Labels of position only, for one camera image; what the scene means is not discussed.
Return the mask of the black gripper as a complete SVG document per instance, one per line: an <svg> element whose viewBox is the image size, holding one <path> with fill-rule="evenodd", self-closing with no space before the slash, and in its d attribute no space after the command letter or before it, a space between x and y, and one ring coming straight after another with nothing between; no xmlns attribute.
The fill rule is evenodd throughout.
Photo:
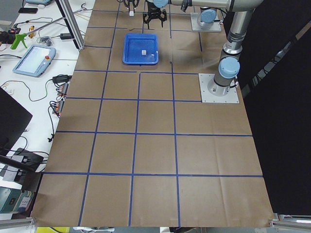
<svg viewBox="0 0 311 233"><path fill-rule="evenodd" d="M123 0L124 5L126 6L126 10L130 13L130 5L133 5L133 14L136 12L136 6L138 6L138 0Z"/></svg>
<svg viewBox="0 0 311 233"><path fill-rule="evenodd" d="M154 3L147 2L147 12L143 12L143 23L147 25L148 29L150 28L149 23L153 18L158 18L161 21L161 27L163 27L163 23L167 21L167 12L166 10L161 10L156 7Z"/></svg>

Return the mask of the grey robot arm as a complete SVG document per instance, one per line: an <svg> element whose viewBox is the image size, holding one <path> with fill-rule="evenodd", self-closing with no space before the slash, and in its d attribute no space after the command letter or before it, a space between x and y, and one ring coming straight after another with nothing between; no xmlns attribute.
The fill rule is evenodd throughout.
<svg viewBox="0 0 311 233"><path fill-rule="evenodd" d="M215 96L225 96L230 89L232 80L240 70L239 56L250 19L261 0L148 0L148 13L162 14L161 9L168 4L179 5L186 11L189 6L225 8L234 12L227 41L223 45L218 71L208 83L208 90Z"/></svg>
<svg viewBox="0 0 311 233"><path fill-rule="evenodd" d="M139 0L119 0L119 3L123 3L127 8L129 16L133 17L136 8L139 5ZM170 0L145 0L147 3L147 12L143 12L143 23L149 26L149 23L154 19L159 19L161 25L167 20L167 12L164 9L169 4L172 4ZM217 16L218 8L200 7L201 13L199 13L199 22L212 23Z"/></svg>

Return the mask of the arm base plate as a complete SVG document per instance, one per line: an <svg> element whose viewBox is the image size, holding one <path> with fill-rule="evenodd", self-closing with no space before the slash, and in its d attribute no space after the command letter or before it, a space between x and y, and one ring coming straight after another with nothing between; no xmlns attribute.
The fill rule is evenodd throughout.
<svg viewBox="0 0 311 233"><path fill-rule="evenodd" d="M222 31L220 22L216 16L215 20L210 23L201 21L201 13L191 13L191 30L193 32L220 33Z"/></svg>
<svg viewBox="0 0 311 233"><path fill-rule="evenodd" d="M229 86L222 87L214 82L214 76L209 73L198 74L202 103L239 104L234 80Z"/></svg>

